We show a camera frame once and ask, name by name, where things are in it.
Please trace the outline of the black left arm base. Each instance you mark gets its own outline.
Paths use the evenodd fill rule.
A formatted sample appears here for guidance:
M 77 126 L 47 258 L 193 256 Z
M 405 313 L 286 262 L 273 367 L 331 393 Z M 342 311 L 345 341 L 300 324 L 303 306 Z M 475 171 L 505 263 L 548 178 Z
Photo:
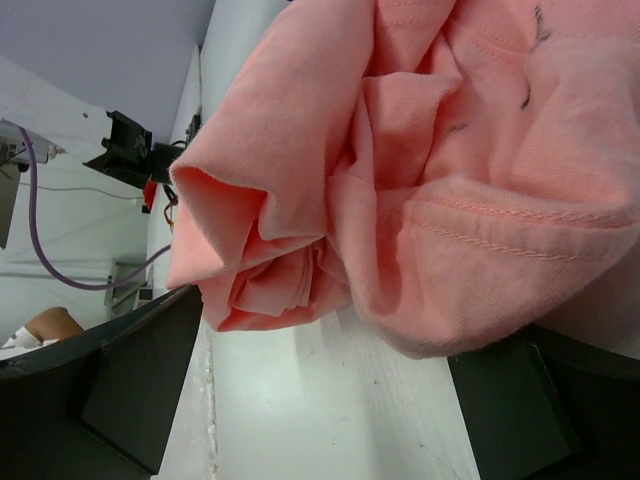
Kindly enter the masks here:
M 195 138 L 201 125 L 202 114 L 201 109 L 198 108 L 187 124 L 184 139 L 175 140 L 169 144 L 154 143 L 149 154 L 151 170 L 142 189 L 142 212 L 151 213 L 155 203 L 156 192 L 161 187 L 167 199 L 166 205 L 162 209 L 163 218 L 170 231 L 174 229 L 173 210 L 178 206 L 179 200 L 172 187 L 169 168 Z

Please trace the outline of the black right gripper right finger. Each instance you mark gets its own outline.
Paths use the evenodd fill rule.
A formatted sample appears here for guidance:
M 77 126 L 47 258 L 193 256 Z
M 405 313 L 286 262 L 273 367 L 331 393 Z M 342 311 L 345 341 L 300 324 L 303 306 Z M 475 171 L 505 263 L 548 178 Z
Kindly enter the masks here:
M 638 478 L 638 360 L 533 325 L 448 365 L 481 478 Z

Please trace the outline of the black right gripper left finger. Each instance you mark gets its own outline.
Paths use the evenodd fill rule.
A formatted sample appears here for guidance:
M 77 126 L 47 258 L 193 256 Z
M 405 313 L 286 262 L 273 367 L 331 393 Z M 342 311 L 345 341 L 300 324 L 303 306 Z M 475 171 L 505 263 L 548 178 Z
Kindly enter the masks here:
M 199 328 L 194 286 L 1 363 L 4 479 L 158 474 Z

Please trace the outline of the person's bare hand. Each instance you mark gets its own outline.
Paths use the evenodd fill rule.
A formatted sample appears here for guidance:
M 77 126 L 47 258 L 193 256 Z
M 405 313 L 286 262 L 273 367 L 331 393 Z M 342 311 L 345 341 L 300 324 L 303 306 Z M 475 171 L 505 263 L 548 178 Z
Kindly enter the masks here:
M 66 308 L 53 307 L 37 314 L 20 327 L 2 345 L 1 349 L 44 347 L 83 332 L 84 329 Z

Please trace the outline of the pink t shirt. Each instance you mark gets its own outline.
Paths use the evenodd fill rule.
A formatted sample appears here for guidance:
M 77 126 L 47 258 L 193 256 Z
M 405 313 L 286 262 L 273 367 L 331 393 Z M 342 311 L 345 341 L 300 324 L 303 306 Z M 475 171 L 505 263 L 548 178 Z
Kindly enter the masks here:
M 635 1 L 296 1 L 170 174 L 217 331 L 349 304 L 414 358 L 639 353 Z

